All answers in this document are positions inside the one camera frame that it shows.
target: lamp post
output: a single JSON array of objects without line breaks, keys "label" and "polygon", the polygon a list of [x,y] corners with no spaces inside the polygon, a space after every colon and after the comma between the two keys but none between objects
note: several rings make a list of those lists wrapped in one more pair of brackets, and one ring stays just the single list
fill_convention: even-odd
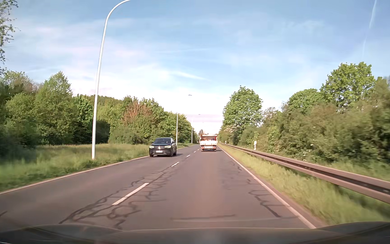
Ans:
[{"label": "lamp post", "polygon": [[192,144],[192,139],[193,139],[193,131],[194,131],[194,126],[193,126],[193,121],[194,121],[194,118],[192,117],[192,122],[191,122],[191,126],[192,126],[192,130],[191,130],[191,144]]},{"label": "lamp post", "polygon": [[178,141],[178,137],[177,137],[177,134],[179,132],[179,113],[177,112],[177,122],[176,122],[176,148],[177,148],[177,141]]},{"label": "lamp post", "polygon": [[97,67],[97,74],[96,74],[96,92],[94,97],[94,112],[93,112],[93,135],[92,135],[92,142],[91,142],[91,158],[95,159],[96,157],[96,122],[97,122],[97,99],[99,96],[99,80],[100,80],[100,68],[102,66],[102,55],[103,55],[103,44],[105,43],[105,35],[106,35],[106,26],[108,25],[108,19],[109,16],[111,16],[111,13],[121,4],[128,2],[130,0],[125,0],[120,2],[119,4],[115,5],[113,9],[109,12],[108,16],[105,20],[105,28],[103,30],[103,37],[102,37],[102,44],[100,46],[100,55],[99,55],[99,66]]}]

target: white dashed lane marking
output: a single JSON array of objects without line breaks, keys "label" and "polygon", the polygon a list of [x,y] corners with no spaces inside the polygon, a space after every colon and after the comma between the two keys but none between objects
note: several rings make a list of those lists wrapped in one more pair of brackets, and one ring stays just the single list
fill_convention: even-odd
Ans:
[{"label": "white dashed lane marking", "polygon": [[137,193],[138,191],[140,191],[142,188],[144,188],[145,186],[147,186],[149,183],[144,183],[142,186],[136,188],[135,190],[133,190],[132,192],[130,192],[129,194],[127,194],[126,196],[124,196],[122,199],[116,201],[115,203],[112,203],[112,205],[117,205],[119,203],[121,203],[122,201],[126,200],[127,198],[129,198],[130,196],[132,196],[133,194]]}]

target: car hood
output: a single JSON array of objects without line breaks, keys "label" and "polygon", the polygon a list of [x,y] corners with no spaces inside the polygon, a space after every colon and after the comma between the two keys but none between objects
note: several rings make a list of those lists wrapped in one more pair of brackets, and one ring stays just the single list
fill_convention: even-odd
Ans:
[{"label": "car hood", "polygon": [[150,145],[155,146],[155,147],[158,147],[158,146],[165,147],[165,146],[169,146],[171,144],[170,143],[152,143]]},{"label": "car hood", "polygon": [[117,230],[90,225],[42,225],[0,233],[0,242],[17,243],[390,243],[389,222],[358,222],[319,229],[187,228]]}]

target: contrail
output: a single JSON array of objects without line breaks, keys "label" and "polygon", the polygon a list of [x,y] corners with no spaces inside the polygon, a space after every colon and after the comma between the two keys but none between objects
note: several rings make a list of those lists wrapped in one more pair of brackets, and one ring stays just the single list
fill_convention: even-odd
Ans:
[{"label": "contrail", "polygon": [[366,43],[367,43],[368,33],[370,32],[371,27],[373,26],[374,17],[376,16],[376,4],[377,4],[377,0],[374,0],[373,11],[371,12],[370,25],[368,26],[368,31],[367,31],[367,34],[365,35],[364,45],[363,45],[363,47],[362,47],[362,57],[361,57],[361,59],[360,59],[361,61],[364,60],[365,45],[366,45]]}]

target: dark suv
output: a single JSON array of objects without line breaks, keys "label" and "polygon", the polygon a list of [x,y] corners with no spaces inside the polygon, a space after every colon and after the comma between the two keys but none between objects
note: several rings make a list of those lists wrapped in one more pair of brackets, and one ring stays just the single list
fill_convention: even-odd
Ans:
[{"label": "dark suv", "polygon": [[149,148],[150,157],[154,155],[177,155],[177,146],[171,137],[156,138]]}]

